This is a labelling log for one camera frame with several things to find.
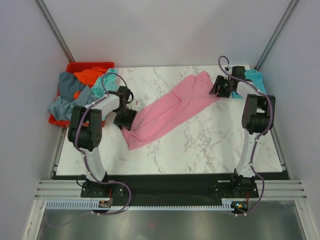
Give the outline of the pink t shirt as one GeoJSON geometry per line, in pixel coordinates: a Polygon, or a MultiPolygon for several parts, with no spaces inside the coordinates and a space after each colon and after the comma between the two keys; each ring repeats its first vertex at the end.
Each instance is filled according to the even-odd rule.
{"type": "Polygon", "coordinates": [[[200,113],[218,97],[209,94],[214,84],[207,72],[189,75],[170,92],[136,114],[131,130],[122,135],[130,150],[148,145],[200,113]]]}

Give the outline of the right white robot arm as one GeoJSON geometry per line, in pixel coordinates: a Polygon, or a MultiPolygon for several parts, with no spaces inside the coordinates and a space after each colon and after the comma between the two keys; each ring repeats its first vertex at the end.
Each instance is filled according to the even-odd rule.
{"type": "Polygon", "coordinates": [[[226,76],[218,75],[209,94],[229,98],[232,92],[245,99],[241,125],[244,143],[240,160],[228,182],[213,184],[213,196],[217,198],[258,198],[255,179],[258,176],[255,163],[261,140],[274,124],[276,98],[261,92],[245,77],[243,66],[233,66],[226,76]]]}

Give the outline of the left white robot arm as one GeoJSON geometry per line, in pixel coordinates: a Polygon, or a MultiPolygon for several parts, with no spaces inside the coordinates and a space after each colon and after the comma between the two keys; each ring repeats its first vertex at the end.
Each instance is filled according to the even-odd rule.
{"type": "Polygon", "coordinates": [[[80,152],[84,161],[86,175],[81,186],[82,198],[101,198],[109,195],[112,187],[108,183],[108,174],[103,167],[99,145],[102,141],[102,118],[111,112],[116,113],[113,120],[120,130],[130,131],[137,111],[127,107],[134,95],[126,86],[117,91],[109,91],[102,98],[87,106],[75,106],[67,138],[80,152]]]}

